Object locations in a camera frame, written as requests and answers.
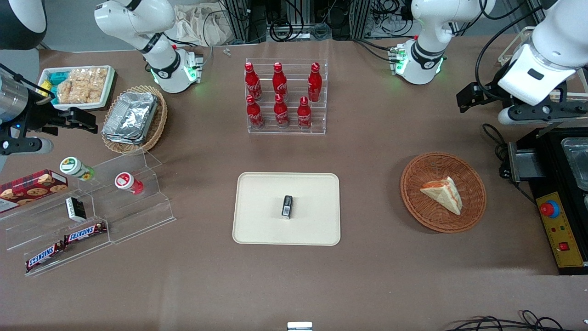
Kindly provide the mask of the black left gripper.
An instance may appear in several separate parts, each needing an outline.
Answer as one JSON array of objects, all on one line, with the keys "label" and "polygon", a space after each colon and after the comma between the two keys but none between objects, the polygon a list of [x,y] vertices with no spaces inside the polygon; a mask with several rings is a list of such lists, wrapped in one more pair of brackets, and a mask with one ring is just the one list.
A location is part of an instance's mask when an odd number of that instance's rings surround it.
[{"label": "black left gripper", "polygon": [[456,94],[456,101],[460,113],[465,113],[468,109],[480,104],[483,100],[489,103],[501,102],[502,109],[512,107],[515,103],[512,94],[502,88],[498,82],[508,73],[511,60],[509,59],[494,75],[491,82],[485,85],[486,92],[483,92],[480,84],[471,82],[466,86],[466,92]]}]

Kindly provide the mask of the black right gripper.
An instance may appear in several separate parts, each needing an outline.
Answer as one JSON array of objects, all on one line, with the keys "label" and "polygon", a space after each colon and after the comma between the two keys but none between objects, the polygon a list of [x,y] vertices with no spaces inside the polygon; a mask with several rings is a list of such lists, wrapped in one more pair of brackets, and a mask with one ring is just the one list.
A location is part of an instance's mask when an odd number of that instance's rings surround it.
[{"label": "black right gripper", "polygon": [[59,135],[60,129],[81,129],[97,134],[96,117],[92,113],[77,107],[71,107],[67,114],[55,109],[50,103],[25,105],[19,115],[19,136],[26,137],[30,131]]}]

